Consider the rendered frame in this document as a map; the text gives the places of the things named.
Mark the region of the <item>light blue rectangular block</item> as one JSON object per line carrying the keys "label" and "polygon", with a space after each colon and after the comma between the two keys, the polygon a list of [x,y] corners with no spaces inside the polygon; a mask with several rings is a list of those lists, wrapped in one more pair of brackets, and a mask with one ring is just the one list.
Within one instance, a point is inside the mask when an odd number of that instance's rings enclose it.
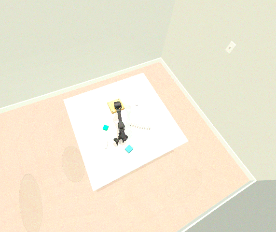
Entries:
{"label": "light blue rectangular block", "polygon": [[125,148],[125,150],[126,150],[128,153],[130,153],[130,152],[133,150],[133,148],[132,148],[130,145],[128,145],[128,146]]}

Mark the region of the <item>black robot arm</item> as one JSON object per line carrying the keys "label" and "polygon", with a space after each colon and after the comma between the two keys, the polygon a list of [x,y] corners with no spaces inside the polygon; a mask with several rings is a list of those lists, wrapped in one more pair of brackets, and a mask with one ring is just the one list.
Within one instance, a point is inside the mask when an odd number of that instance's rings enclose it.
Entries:
{"label": "black robot arm", "polygon": [[121,102],[120,101],[117,101],[117,102],[114,102],[114,108],[115,110],[117,111],[117,114],[118,114],[118,129],[119,129],[119,133],[120,133],[120,138],[123,140],[123,141],[126,141],[128,139],[128,136],[125,136],[125,124],[122,122],[122,116],[121,116],[121,108],[122,108],[122,105],[121,105]]}

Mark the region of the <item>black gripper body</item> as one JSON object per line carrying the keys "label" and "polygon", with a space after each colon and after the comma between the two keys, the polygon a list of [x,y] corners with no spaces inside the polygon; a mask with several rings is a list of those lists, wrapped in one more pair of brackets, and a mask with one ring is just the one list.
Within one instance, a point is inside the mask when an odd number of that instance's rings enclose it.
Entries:
{"label": "black gripper body", "polygon": [[121,138],[120,138],[120,134],[119,134],[119,136],[118,136],[119,138],[114,138],[113,140],[117,143],[117,142],[119,142],[119,140],[121,140]]}

